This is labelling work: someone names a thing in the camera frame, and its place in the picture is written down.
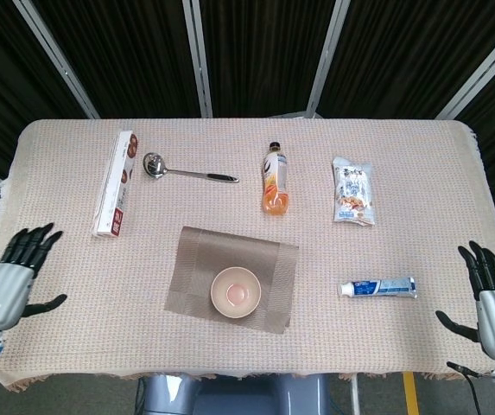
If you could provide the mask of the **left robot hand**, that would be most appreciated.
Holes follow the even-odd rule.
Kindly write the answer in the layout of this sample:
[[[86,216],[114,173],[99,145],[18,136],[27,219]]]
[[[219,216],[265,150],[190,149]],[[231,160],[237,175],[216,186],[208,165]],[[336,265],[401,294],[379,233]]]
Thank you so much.
[[[6,246],[0,258],[0,331],[15,327],[21,319],[59,308],[67,295],[59,294],[44,303],[30,303],[35,280],[53,245],[63,235],[54,225],[23,228]]]

